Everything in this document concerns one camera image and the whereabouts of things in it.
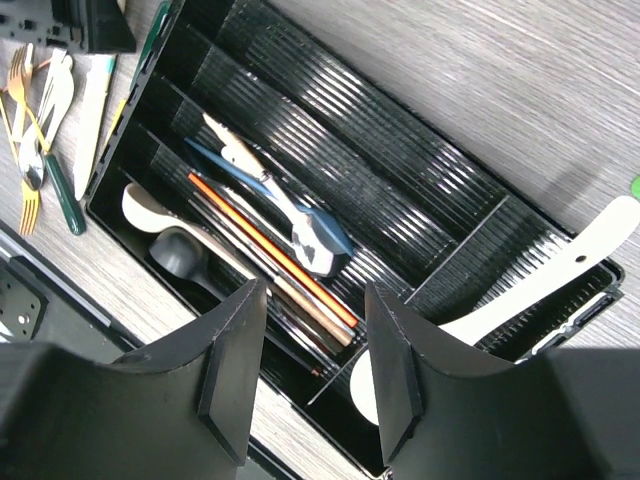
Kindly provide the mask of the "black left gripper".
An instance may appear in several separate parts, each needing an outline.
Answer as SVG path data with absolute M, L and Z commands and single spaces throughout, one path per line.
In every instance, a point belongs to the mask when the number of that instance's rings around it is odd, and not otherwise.
M 136 51 L 133 32 L 114 0 L 3 1 L 1 37 L 80 54 Z

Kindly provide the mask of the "gold knife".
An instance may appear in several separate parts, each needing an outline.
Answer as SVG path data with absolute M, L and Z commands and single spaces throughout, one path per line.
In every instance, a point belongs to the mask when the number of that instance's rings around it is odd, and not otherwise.
M 107 132 L 107 136 L 106 136 L 106 139 L 105 139 L 104 146 L 103 146 L 101 154 L 100 154 L 100 156 L 98 158 L 99 161 L 103 160 L 103 157 L 105 156 L 105 154 L 107 152 L 107 147 L 109 145 L 111 137 L 114 134 L 115 130 L 117 129 L 117 126 L 118 126 L 118 124 L 119 124 L 119 122 L 120 122 L 120 120 L 122 118 L 122 114 L 123 114 L 123 111 L 124 111 L 126 105 L 127 105 L 127 99 L 126 98 L 123 98 L 118 104 L 116 112 L 115 112 L 115 114 L 113 116 L 113 119 L 111 121 L 109 130 Z

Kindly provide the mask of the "black cutlery tray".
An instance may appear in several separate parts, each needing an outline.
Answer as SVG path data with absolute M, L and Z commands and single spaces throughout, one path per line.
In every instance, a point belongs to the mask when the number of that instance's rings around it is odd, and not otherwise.
M 558 252 L 569 233 L 264 1 L 177 1 L 99 162 L 88 213 L 146 269 L 149 234 L 124 217 L 138 183 L 203 226 L 208 185 L 281 251 L 285 216 L 202 156 L 233 128 L 296 201 L 330 213 L 354 253 L 323 288 L 364 314 L 375 282 L 423 317 L 481 307 Z

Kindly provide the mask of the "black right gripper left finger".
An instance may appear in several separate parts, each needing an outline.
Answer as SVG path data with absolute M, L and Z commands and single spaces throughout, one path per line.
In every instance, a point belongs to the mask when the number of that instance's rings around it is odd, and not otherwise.
M 50 343 L 1 348 L 5 479 L 233 479 L 247 458 L 266 286 L 105 364 Z

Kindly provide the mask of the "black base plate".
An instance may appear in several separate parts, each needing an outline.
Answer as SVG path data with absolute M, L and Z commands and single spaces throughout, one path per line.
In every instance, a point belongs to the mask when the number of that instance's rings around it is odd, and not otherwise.
M 143 346 L 6 223 L 1 224 L 1 341 L 53 343 L 101 362 Z

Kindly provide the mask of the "large white ceramic spoon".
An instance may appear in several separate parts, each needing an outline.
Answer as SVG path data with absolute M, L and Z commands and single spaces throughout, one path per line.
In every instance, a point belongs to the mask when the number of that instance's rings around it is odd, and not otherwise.
M 443 325 L 409 310 L 411 340 L 428 332 L 446 333 L 471 348 L 536 303 L 578 279 L 618 249 L 639 225 L 639 201 L 614 198 L 572 241 L 533 273 L 481 308 Z

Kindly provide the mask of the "black spoon in tray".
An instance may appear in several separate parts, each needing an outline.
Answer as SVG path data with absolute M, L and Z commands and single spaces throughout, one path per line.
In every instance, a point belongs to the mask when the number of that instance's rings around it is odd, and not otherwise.
M 208 254 L 191 234 L 178 227 L 163 230 L 149 247 L 151 258 L 171 275 L 191 281 L 223 300 L 226 294 L 208 275 Z

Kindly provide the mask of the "small white ceramic spoon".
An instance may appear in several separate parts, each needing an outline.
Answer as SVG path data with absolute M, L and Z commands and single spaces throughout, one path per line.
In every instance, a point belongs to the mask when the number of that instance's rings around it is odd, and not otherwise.
M 141 186 L 130 183 L 124 188 L 121 208 L 126 220 L 138 230 L 145 233 L 161 233 L 171 227 L 181 228 L 247 279 L 257 277 L 257 274 L 242 264 L 229 248 L 195 223 L 174 215 Z

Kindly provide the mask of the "white plastic spoon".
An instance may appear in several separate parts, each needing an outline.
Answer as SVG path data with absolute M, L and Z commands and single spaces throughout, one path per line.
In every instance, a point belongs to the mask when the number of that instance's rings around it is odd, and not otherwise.
M 73 59 L 65 51 L 55 49 L 49 62 L 45 90 L 37 113 L 38 124 L 49 146 L 70 108 L 74 96 Z

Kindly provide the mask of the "green handled utensil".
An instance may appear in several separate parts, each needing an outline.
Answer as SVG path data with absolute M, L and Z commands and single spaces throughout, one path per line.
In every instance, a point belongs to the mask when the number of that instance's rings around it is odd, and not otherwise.
M 75 236 L 84 234 L 87 229 L 86 222 L 60 163 L 52 153 L 44 154 L 43 161 L 49 171 L 49 176 L 70 232 Z

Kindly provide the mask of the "white chopstick in tray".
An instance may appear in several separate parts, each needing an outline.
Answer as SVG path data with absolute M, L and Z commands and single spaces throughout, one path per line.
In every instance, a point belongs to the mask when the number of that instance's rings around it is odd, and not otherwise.
M 283 267 L 271 259 L 260 245 L 254 242 L 228 217 L 226 217 L 201 192 L 189 203 L 210 227 L 226 239 L 235 249 L 247 258 L 258 271 L 267 276 L 274 288 L 300 310 L 302 316 L 314 320 L 320 328 L 330 335 L 342 347 L 349 346 L 355 333 L 345 325 L 332 311 L 304 289 Z

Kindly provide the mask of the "orange chopstick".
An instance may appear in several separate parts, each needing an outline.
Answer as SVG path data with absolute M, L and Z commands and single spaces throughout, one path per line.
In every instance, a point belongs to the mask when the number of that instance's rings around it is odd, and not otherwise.
M 226 217 L 238 226 L 246 235 L 266 251 L 280 267 L 289 273 L 300 285 L 304 287 L 315 299 L 319 300 L 332 311 L 349 328 L 355 328 L 358 319 L 344 305 L 337 301 L 324 287 L 318 284 L 309 274 L 292 261 L 271 240 L 265 237 L 251 222 L 241 213 L 236 211 L 226 200 L 211 189 L 199 175 L 189 173 L 187 178 L 196 188 L 206 196 Z

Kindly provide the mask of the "blue plastic spoon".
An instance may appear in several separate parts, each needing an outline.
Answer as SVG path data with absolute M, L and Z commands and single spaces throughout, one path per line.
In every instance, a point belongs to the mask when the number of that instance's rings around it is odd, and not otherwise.
M 266 195 L 274 202 L 289 202 L 300 212 L 310 214 L 311 217 L 319 223 L 321 230 L 326 233 L 332 242 L 338 247 L 339 253 L 344 253 L 349 256 L 354 255 L 354 246 L 351 239 L 332 215 L 322 209 L 304 206 L 291 201 L 273 179 L 257 179 L 240 169 L 234 162 L 231 162 L 228 159 L 228 156 L 221 156 L 191 138 L 186 137 L 184 141 L 193 147 L 198 153 L 215 163 L 218 167 L 222 168 L 227 173 L 250 186 L 257 192 Z

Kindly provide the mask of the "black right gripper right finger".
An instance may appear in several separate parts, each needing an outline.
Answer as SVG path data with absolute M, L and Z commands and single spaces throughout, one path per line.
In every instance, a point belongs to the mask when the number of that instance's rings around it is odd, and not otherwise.
M 382 459 L 397 479 L 635 479 L 639 353 L 552 349 L 514 364 L 377 285 L 365 294 Z

